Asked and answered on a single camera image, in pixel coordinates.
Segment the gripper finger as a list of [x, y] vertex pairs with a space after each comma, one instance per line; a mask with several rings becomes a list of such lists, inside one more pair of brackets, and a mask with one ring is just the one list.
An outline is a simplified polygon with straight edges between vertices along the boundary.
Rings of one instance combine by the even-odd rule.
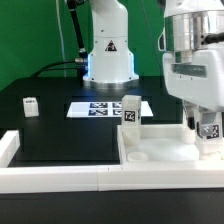
[[189, 127], [190, 130], [194, 130], [195, 129], [194, 111], [196, 110], [196, 105], [188, 101], [184, 101], [183, 109], [186, 116], [187, 126]]

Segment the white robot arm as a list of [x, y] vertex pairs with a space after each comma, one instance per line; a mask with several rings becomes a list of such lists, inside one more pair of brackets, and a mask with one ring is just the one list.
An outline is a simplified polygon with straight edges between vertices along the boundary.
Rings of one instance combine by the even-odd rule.
[[[128, 12], [118, 0], [89, 0], [93, 50], [86, 84], [122, 85], [138, 79], [128, 48]], [[210, 124], [224, 114], [224, 0], [165, 0], [158, 40], [168, 93], [188, 119]]]

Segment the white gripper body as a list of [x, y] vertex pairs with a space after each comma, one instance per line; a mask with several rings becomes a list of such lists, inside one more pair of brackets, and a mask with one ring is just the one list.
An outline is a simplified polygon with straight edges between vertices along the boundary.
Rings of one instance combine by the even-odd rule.
[[224, 50], [193, 53], [192, 62], [176, 63], [171, 53], [163, 55], [168, 93], [215, 112], [224, 112]]

